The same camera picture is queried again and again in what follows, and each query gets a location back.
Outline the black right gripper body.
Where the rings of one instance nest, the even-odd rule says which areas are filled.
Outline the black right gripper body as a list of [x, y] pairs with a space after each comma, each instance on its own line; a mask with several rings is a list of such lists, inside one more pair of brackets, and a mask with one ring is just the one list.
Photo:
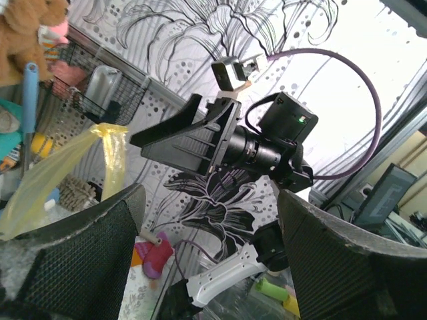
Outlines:
[[267, 175], [279, 189], [298, 193], [314, 182], [304, 160], [303, 142], [318, 124], [318, 116], [284, 92], [257, 101], [236, 125], [221, 165]]

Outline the yellow trash bag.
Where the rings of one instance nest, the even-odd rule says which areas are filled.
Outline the yellow trash bag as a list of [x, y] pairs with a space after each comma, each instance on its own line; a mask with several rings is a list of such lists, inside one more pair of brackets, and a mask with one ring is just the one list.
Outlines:
[[124, 184], [127, 132], [127, 127], [120, 125], [93, 125], [35, 164], [24, 174], [1, 214], [1, 240], [10, 240], [41, 226], [46, 216], [44, 204], [49, 194], [98, 139], [103, 142], [105, 159], [101, 199], [106, 200], [118, 193]]

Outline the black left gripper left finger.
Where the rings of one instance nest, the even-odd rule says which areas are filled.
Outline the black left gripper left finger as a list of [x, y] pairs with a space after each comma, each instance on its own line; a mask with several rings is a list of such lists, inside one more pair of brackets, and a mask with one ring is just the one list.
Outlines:
[[145, 189], [1, 242], [2, 319], [117, 319]]

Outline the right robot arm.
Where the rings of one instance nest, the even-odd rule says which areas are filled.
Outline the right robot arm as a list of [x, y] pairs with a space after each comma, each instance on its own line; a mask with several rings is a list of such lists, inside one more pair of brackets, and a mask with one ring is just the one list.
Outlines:
[[[201, 96], [192, 95], [173, 117], [135, 133], [129, 142], [141, 156], [198, 177], [222, 167], [268, 176], [279, 189], [298, 193], [312, 186], [314, 174], [304, 161], [302, 144], [318, 118], [284, 92], [262, 99], [268, 110], [257, 127], [240, 125], [240, 103], [220, 97], [195, 120]], [[170, 286], [159, 319], [191, 319], [214, 297], [241, 280], [281, 271], [288, 258], [277, 221], [260, 227], [233, 255], [211, 269]]]

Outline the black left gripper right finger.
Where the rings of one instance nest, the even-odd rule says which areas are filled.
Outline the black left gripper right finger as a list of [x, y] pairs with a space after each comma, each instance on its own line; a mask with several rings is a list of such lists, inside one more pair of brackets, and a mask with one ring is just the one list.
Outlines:
[[289, 191], [279, 222], [302, 319], [425, 319], [426, 249], [365, 231]]

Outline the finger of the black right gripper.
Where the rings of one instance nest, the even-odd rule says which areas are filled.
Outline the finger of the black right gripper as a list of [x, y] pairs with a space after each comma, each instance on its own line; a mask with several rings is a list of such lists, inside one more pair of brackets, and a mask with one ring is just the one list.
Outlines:
[[197, 93], [192, 94], [183, 108], [174, 116], [133, 134], [130, 137], [129, 143], [136, 147], [145, 147], [188, 128], [194, 120], [201, 100], [201, 95]]
[[194, 175], [208, 175], [225, 157], [240, 116], [240, 102], [216, 101], [207, 104], [203, 119], [175, 135], [140, 147], [143, 158]]

